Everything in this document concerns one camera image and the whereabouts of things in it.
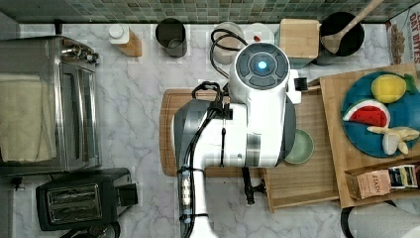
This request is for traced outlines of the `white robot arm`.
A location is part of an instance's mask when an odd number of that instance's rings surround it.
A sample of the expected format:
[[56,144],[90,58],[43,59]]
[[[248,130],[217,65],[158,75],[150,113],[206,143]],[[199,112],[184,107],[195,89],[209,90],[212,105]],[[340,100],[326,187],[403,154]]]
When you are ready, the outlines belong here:
[[228,74],[229,101],[217,82],[211,100],[193,98],[171,122],[176,160],[181,238],[217,238],[205,199],[208,167],[275,168],[290,153],[296,130],[294,106],[301,95],[292,84],[290,63],[274,44],[253,43],[237,53]]

